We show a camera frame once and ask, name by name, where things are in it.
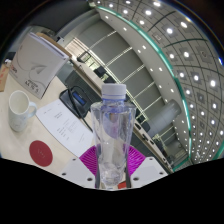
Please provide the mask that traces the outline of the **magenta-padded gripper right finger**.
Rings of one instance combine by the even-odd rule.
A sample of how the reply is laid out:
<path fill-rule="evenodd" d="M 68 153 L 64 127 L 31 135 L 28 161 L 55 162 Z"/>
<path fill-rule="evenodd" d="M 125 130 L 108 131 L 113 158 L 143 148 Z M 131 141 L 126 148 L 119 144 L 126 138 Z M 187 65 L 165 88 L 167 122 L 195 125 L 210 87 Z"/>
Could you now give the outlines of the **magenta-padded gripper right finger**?
<path fill-rule="evenodd" d="M 127 157 L 128 188 L 140 188 L 167 176 L 167 172 L 153 157 L 146 157 L 137 149 L 130 147 Z"/>

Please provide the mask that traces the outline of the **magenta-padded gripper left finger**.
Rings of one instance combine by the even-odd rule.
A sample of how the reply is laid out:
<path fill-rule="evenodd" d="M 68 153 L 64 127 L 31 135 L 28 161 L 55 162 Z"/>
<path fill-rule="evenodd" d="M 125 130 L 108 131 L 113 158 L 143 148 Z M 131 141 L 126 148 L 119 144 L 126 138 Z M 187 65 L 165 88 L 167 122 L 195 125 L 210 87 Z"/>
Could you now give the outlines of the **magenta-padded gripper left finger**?
<path fill-rule="evenodd" d="M 79 158 L 72 158 L 61 171 L 60 176 L 84 188 L 99 187 L 96 148 L 92 146 Z"/>

